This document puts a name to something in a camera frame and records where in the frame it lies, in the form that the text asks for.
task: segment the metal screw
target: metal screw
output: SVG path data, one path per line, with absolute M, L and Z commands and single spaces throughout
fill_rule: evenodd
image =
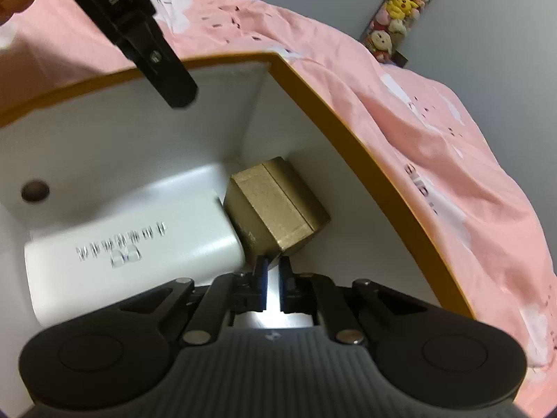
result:
M 339 331 L 335 338 L 339 343 L 356 345 L 364 340 L 364 335 L 360 330 L 346 329 Z
M 246 286 L 250 282 L 250 279 L 245 272 L 235 272 L 234 276 L 236 277 L 236 284 L 238 286 Z
M 160 54 L 160 52 L 158 50 L 153 50 L 151 52 L 151 62 L 152 63 L 160 63 L 160 60 L 163 59 L 163 56 Z
M 211 335 L 204 330 L 191 330 L 184 333 L 182 339 L 192 346 L 202 346 L 211 340 Z

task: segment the white power bank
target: white power bank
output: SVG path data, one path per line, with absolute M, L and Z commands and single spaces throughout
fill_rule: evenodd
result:
M 160 201 L 25 246 L 38 321 L 51 326 L 160 284 L 241 268 L 242 246 L 214 192 Z

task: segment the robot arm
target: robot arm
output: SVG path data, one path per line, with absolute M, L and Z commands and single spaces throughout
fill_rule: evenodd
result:
M 173 108 L 188 106 L 197 85 L 152 18 L 150 0 L 75 0 Z

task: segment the circular button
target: circular button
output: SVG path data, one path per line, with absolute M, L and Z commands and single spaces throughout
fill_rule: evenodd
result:
M 67 368 L 77 372 L 105 370 L 120 360 L 124 348 L 106 335 L 81 335 L 66 341 L 58 356 Z
M 439 335 L 423 346 L 429 364 L 447 372 L 477 370 L 487 360 L 487 350 L 479 341 L 464 335 Z

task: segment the pink bedsheet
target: pink bedsheet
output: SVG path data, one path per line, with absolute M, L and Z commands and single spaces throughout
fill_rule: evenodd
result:
M 182 57 L 276 51 L 352 128 L 423 222 L 478 318 L 528 356 L 517 404 L 557 402 L 557 281 L 538 219 L 456 95 L 380 65 L 352 38 L 257 0 L 152 0 Z M 132 66 L 72 0 L 37 0 L 0 28 L 0 111 Z

